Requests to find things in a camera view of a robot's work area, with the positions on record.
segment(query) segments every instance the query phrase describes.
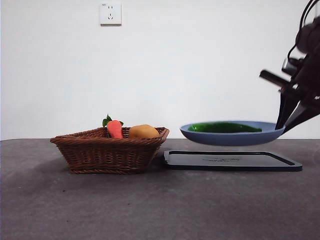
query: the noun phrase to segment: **gray table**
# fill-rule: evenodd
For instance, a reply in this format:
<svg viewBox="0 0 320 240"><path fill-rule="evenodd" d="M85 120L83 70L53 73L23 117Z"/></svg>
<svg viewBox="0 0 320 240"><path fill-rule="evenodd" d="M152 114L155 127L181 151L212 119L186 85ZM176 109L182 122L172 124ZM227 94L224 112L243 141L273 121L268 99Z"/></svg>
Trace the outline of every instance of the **gray table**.
<svg viewBox="0 0 320 240"><path fill-rule="evenodd" d="M168 170L165 150L270 151L300 172ZM320 140L167 139L140 175L72 174L48 139L1 142L2 240L319 240Z"/></svg>

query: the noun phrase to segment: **green vegetable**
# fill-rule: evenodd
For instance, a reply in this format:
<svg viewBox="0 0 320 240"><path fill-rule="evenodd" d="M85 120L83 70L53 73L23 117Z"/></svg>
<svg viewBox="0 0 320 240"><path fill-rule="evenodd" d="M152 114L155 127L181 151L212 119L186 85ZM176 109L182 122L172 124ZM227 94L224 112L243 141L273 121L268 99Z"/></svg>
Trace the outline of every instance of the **green vegetable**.
<svg viewBox="0 0 320 240"><path fill-rule="evenodd" d="M106 115L106 118L102 120L102 126L105 127L107 126L108 122L112 121L111 117L109 116L109 114Z"/></svg>
<svg viewBox="0 0 320 240"><path fill-rule="evenodd" d="M245 124L234 123L234 122L201 122L192 124L189 131L203 132L203 133L254 133L261 132L261 128L248 126Z"/></svg>

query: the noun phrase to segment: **power outlet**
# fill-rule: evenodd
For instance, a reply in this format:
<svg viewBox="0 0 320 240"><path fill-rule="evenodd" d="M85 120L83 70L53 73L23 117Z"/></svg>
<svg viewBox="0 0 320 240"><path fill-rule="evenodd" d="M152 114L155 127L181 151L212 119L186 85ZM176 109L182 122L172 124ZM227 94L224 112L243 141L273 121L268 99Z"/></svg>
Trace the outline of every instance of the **power outlet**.
<svg viewBox="0 0 320 240"><path fill-rule="evenodd" d="M104 2L100 4L100 25L121 25L120 2Z"/></svg>

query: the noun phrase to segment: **woven basket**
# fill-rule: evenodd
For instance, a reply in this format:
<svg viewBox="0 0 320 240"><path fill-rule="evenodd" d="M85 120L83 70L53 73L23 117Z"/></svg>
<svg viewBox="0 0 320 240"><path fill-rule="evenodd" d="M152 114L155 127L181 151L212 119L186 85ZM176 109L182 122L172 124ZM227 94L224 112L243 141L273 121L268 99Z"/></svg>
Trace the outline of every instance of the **woven basket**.
<svg viewBox="0 0 320 240"><path fill-rule="evenodd" d="M169 130L156 127L160 137L128 138L130 127L122 128L124 138L110 138L106 127L56 136L56 144L72 173L140 174L147 170Z"/></svg>

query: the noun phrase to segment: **blue dish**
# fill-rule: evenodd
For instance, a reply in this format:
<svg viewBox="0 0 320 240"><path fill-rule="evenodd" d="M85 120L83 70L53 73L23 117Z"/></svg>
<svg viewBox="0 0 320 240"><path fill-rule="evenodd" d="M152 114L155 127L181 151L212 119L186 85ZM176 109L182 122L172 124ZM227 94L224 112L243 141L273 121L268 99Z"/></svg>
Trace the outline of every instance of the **blue dish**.
<svg viewBox="0 0 320 240"><path fill-rule="evenodd" d="M250 146L271 142L284 132L285 126L281 129L275 129L276 124L263 121L217 121L226 123L245 124L254 128L261 128L259 132L235 132L235 133L212 133L189 131L188 128L194 124L190 123L180 127L182 134L189 140L207 145L216 146Z"/></svg>

